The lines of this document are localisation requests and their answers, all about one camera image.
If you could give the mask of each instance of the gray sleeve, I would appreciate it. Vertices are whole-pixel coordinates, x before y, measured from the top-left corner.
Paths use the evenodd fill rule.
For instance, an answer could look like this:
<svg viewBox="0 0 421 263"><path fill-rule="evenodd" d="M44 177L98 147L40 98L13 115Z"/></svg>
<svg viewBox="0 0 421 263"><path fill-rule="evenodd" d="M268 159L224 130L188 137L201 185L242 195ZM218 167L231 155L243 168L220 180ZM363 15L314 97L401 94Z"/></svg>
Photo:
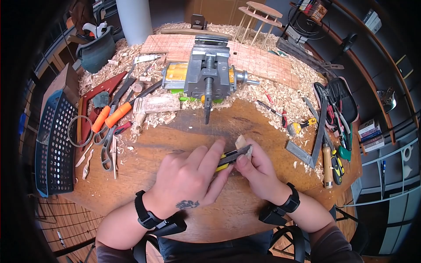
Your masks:
<svg viewBox="0 0 421 263"><path fill-rule="evenodd" d="M96 248L98 263L137 263L131 249L117 250L105 245Z"/></svg>
<svg viewBox="0 0 421 263"><path fill-rule="evenodd" d="M310 257L312 263L364 262L358 253L352 251L351 244L337 226L320 237L312 248Z"/></svg>

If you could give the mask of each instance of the floor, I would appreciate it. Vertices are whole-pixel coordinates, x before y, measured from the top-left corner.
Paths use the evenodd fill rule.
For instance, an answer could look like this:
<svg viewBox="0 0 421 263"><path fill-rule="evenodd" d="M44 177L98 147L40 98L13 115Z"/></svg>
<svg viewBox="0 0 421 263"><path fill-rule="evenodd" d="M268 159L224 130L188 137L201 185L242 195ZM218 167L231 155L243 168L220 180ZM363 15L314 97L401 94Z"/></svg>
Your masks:
<svg viewBox="0 0 421 263"><path fill-rule="evenodd" d="M341 207L348 203L352 203L350 188L336 201L336 205ZM350 215L355 215L352 207L346 207L342 210ZM95 237L96 229L103 218L78 204L67 201L61 196L39 198L37 214L39 215L38 222L40 228L43 230L52 251L61 250L64 246L70 247ZM342 215L337 213L336 217L340 218ZM339 221L337 225L346 239L348 241L351 240L356 228L355 222L352 220L342 220ZM274 248L282 250L289 244L290 242L285 237L282 237L276 242ZM67 256L73 262L79 262L80 260L84 262L90 248L91 245L88 245ZM271 249L271 251L275 256L291 258L290 256L274 251L273 249ZM293 253L293 246L288 247L285 251ZM58 261L60 263L67 263L65 256L59 257ZM151 263L163 262L160 253L150 243L147 244L147 261ZM87 263L96 262L96 249L94 248Z"/></svg>

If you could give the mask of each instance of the perforated basket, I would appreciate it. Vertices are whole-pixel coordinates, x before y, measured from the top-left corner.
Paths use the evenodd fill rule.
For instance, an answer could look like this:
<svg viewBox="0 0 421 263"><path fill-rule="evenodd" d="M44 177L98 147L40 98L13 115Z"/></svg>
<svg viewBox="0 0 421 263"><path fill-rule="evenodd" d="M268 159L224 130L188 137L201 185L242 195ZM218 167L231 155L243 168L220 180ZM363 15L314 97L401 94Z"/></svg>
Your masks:
<svg viewBox="0 0 421 263"><path fill-rule="evenodd" d="M67 129L76 115L63 90L54 92L45 104L35 148L35 185L43 197L73 191L75 147L67 140ZM72 141L75 135L74 122Z"/></svg>

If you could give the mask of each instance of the drill press vise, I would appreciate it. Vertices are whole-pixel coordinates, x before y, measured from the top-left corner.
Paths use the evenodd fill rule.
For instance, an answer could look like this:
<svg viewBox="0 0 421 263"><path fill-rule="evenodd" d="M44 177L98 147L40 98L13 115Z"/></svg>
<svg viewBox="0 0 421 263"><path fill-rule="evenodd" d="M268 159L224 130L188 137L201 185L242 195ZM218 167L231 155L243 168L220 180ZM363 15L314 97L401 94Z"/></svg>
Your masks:
<svg viewBox="0 0 421 263"><path fill-rule="evenodd" d="M247 71L238 72L228 66L229 47L226 37L198 35L188 63L170 63L162 71L165 89L184 88L188 97L204 104L205 124L209 123L212 101L228 97L237 90L237 84L259 85L249 80Z"/></svg>

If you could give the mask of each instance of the wrist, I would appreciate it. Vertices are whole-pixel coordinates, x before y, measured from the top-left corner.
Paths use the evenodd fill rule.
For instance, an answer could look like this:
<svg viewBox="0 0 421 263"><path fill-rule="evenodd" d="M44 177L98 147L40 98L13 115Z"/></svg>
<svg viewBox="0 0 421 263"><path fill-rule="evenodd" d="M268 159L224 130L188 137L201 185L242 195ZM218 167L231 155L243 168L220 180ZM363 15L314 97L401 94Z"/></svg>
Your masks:
<svg viewBox="0 0 421 263"><path fill-rule="evenodd" d="M159 219L167 219L176 212L175 209L166 207L151 190L143 194L142 201L145 210L151 211Z"/></svg>
<svg viewBox="0 0 421 263"><path fill-rule="evenodd" d="M277 195L272 202L275 205L283 205L288 201L289 196L292 195L292 190L289 186L281 181L279 181L279 183Z"/></svg>

